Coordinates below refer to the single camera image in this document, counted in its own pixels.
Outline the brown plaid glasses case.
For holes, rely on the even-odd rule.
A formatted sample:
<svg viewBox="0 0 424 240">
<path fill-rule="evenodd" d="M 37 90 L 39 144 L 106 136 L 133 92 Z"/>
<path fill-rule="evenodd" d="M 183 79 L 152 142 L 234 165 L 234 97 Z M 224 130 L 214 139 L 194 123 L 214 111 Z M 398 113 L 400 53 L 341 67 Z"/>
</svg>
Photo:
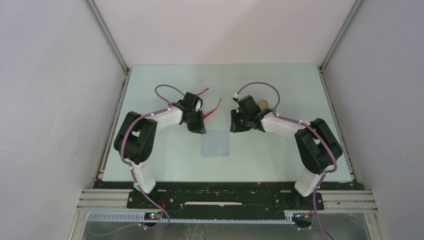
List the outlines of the brown plaid glasses case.
<svg viewBox="0 0 424 240">
<path fill-rule="evenodd" d="M 269 104 L 266 100 L 261 100 L 257 103 L 257 106 L 260 109 L 260 113 L 269 113 L 270 112 L 270 108 L 269 108 Z"/>
</svg>

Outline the red sunglasses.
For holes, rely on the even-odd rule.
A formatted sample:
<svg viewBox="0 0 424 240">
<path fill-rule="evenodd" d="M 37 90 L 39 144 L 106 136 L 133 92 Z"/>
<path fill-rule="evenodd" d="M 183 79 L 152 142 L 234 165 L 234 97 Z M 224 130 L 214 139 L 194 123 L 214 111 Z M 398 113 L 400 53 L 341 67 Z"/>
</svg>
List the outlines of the red sunglasses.
<svg viewBox="0 0 424 240">
<path fill-rule="evenodd" d="M 219 109 L 220 105 L 222 104 L 223 98 L 213 92 L 211 93 L 211 90 L 209 87 L 206 87 L 204 90 L 200 91 L 199 93 L 196 93 L 195 95 L 203 99 L 203 107 L 202 107 L 203 120 L 206 120 L 213 113 L 215 113 Z"/>
</svg>

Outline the light blue cleaning cloth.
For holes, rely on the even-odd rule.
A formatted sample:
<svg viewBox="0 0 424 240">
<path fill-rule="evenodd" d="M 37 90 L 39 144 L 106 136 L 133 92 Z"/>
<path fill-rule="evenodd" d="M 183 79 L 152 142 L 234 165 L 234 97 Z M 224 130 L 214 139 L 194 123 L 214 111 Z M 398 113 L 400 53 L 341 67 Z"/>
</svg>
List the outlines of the light blue cleaning cloth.
<svg viewBox="0 0 424 240">
<path fill-rule="evenodd" d="M 230 150 L 228 130 L 212 129 L 201 136 L 200 155 L 202 157 L 228 157 Z"/>
</svg>

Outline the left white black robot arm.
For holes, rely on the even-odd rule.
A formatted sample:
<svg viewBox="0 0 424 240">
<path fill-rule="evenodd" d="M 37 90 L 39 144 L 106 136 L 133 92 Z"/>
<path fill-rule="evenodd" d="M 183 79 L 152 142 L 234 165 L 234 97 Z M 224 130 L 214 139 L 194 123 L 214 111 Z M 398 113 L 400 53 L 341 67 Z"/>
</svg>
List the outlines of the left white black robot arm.
<svg viewBox="0 0 424 240">
<path fill-rule="evenodd" d="M 138 201 L 145 208 L 153 208 L 158 202 L 158 194 L 152 191 L 156 180 L 146 164 L 154 149 L 156 132 L 186 124 L 189 132 L 204 135 L 207 131 L 202 107 L 203 100 L 187 92 L 183 99 L 166 108 L 146 114 L 130 111 L 125 116 L 113 147 L 119 152 L 121 161 L 129 166 L 134 187 L 141 192 Z"/>
</svg>

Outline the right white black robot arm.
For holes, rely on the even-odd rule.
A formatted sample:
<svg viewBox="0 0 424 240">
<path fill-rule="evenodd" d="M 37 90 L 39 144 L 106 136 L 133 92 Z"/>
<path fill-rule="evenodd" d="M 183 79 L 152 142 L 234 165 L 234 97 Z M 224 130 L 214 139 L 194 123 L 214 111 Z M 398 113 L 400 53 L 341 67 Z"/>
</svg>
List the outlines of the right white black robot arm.
<svg viewBox="0 0 424 240">
<path fill-rule="evenodd" d="M 303 122 L 283 117 L 271 108 L 261 108 L 250 95 L 235 94 L 236 109 L 230 112 L 230 132 L 242 133 L 258 130 L 294 137 L 303 169 L 295 182 L 291 204 L 304 209 L 311 202 L 311 194 L 322 182 L 330 166 L 336 166 L 343 150 L 325 120 L 316 118 Z"/>
</svg>

